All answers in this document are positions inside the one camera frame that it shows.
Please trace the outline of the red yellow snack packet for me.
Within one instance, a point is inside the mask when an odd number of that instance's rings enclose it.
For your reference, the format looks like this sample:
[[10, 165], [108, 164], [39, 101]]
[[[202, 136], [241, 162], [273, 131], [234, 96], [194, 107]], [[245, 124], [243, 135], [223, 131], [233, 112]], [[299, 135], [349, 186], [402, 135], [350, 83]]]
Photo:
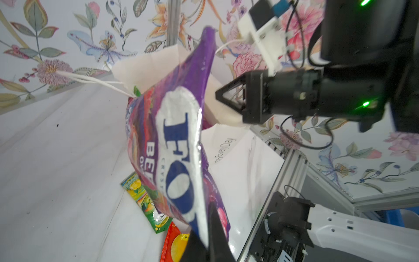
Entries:
[[190, 234], [181, 233], [171, 222], [163, 244], [160, 262], [180, 262], [187, 247]]

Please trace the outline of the green Fox's candy bag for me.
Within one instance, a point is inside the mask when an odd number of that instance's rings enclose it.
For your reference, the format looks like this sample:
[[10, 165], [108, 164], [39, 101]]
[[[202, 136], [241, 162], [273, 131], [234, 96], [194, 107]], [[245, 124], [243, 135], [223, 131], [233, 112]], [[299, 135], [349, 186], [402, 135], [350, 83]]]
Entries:
[[140, 181], [136, 172], [131, 173], [124, 181], [122, 181], [121, 186], [137, 203], [139, 208], [141, 208], [144, 216], [156, 234], [162, 233], [169, 228], [172, 218], [157, 211], [152, 199], [149, 197], [145, 186]]

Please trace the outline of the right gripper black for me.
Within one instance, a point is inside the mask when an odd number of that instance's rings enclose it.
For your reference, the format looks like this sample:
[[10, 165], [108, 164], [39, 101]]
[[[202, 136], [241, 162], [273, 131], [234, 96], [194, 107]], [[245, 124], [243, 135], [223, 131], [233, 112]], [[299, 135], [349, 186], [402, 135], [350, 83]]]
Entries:
[[379, 67], [299, 69], [268, 76], [250, 71], [216, 91], [216, 100], [242, 115], [242, 121], [262, 124], [273, 115], [308, 116], [378, 122], [384, 113], [387, 78]]

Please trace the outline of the magenta Fox's candy bag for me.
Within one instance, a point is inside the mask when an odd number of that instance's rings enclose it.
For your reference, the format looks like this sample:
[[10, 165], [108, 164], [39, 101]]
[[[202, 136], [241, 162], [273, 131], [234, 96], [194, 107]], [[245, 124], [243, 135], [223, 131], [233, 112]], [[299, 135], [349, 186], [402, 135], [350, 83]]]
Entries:
[[191, 226], [209, 245], [208, 212], [215, 203], [225, 234], [227, 212], [209, 173], [201, 142], [205, 91], [216, 52], [206, 27], [196, 49], [127, 106], [128, 156], [155, 208]]

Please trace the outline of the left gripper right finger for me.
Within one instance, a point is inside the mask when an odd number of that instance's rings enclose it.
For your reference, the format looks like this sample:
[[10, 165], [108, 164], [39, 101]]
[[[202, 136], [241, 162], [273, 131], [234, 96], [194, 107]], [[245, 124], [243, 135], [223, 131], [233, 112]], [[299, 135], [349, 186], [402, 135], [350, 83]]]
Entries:
[[235, 259], [230, 251], [228, 240], [225, 236], [224, 228], [219, 218], [215, 203], [210, 203], [208, 214], [208, 261], [235, 262]]

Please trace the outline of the green Lays chips bag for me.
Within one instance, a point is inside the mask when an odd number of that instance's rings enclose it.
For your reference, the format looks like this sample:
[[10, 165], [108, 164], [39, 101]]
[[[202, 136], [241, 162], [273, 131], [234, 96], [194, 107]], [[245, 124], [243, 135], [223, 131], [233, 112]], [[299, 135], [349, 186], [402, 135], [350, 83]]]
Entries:
[[134, 86], [134, 90], [133, 90], [133, 92], [134, 92], [134, 94], [135, 94], [137, 97], [140, 97], [140, 96], [141, 96], [141, 92], [140, 92], [140, 90], [137, 88], [137, 86]]

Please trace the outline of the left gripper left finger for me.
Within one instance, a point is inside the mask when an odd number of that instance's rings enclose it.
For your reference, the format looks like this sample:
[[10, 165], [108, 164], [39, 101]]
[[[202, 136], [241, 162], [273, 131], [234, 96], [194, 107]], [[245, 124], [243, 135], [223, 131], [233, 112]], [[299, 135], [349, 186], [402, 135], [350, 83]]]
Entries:
[[191, 231], [180, 262], [208, 262], [208, 250], [194, 231]]

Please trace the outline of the white paper bag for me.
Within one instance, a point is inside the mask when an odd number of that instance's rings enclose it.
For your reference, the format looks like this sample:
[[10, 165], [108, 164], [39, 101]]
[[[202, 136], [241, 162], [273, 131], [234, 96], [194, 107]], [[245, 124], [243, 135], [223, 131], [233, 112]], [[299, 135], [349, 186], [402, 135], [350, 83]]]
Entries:
[[177, 45], [116, 62], [129, 97], [128, 156], [159, 216], [192, 229], [184, 261], [234, 262], [284, 161], [246, 127], [204, 131], [216, 46]]

